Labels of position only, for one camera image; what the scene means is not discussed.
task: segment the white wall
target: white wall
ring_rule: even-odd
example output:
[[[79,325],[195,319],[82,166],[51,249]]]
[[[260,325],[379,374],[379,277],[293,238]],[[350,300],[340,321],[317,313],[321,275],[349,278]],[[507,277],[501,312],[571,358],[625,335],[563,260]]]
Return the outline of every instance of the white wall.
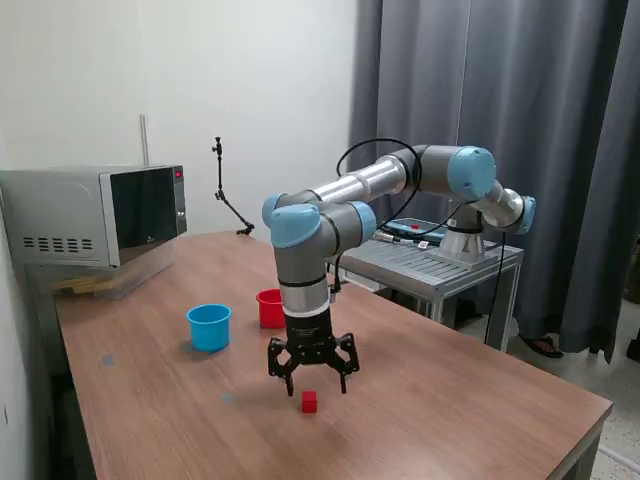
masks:
[[[0,128],[12,165],[182,163],[190,233],[258,226],[267,195],[334,178],[346,149],[356,0],[7,0]]]
[[[0,2],[0,127],[16,167],[142,162],[131,0]]]
[[[335,177],[347,148],[355,0],[141,0],[152,163],[185,165],[189,231],[262,225],[262,202]]]
[[[6,168],[0,131],[0,167]],[[33,319],[26,314],[0,214],[0,479],[44,478],[49,404]]]

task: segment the person's foot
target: person's foot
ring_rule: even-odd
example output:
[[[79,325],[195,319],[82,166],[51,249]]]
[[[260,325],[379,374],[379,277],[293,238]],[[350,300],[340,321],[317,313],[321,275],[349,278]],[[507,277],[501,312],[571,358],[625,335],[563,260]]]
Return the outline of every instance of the person's foot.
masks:
[[[524,338],[520,335],[522,341],[534,352],[547,358],[562,358],[564,354],[553,343],[553,339],[549,336],[540,338]]]

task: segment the blue cup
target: blue cup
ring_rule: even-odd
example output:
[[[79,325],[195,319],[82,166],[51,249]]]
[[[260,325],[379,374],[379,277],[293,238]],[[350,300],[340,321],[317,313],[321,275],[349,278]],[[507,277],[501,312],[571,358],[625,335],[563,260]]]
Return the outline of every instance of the blue cup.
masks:
[[[229,345],[231,309],[226,305],[199,305],[187,312],[191,344],[196,350],[217,352]]]

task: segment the red cup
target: red cup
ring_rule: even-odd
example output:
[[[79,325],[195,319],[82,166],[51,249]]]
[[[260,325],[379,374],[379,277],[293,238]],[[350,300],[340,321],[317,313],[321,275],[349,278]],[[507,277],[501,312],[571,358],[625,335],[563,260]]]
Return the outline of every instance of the red cup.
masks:
[[[284,328],[284,312],[280,289],[264,290],[256,296],[260,312],[260,327]]]

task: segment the microwave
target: microwave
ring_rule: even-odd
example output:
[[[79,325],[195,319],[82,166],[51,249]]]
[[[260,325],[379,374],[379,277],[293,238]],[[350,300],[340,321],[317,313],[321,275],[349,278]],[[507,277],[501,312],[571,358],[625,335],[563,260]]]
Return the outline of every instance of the microwave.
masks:
[[[14,259],[118,267],[187,231],[181,165],[0,172]]]

